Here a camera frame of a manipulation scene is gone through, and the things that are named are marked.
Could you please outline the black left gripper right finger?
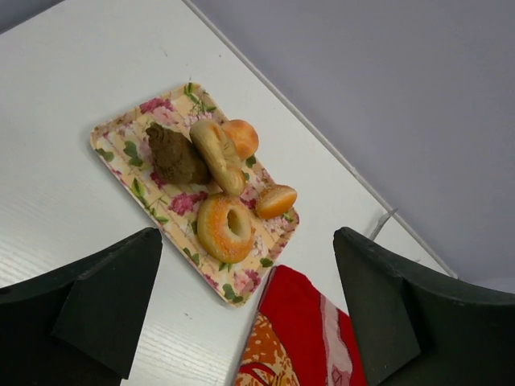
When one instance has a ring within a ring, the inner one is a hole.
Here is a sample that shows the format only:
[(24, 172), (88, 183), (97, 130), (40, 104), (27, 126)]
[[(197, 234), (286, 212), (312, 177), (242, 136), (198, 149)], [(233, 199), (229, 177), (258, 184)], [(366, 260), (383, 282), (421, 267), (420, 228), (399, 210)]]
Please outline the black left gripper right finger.
[(514, 296), (446, 276), (351, 228), (333, 247), (369, 385), (512, 385)]

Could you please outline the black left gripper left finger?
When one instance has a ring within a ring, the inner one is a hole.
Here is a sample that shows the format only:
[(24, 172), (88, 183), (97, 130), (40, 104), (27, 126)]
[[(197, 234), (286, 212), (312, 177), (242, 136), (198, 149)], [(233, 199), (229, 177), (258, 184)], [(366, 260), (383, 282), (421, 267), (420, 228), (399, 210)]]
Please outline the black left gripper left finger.
[(3, 385), (119, 385), (130, 376), (163, 248), (144, 228), (1, 289)]

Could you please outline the sugared ring donut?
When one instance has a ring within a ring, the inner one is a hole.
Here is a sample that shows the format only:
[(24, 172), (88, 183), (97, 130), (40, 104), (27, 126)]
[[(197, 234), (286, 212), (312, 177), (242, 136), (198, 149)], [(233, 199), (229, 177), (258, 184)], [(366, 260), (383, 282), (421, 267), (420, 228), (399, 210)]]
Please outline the sugared ring donut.
[(243, 261), (253, 247), (254, 232), (249, 210), (238, 198), (217, 193), (200, 205), (197, 235), (204, 250), (218, 261)]

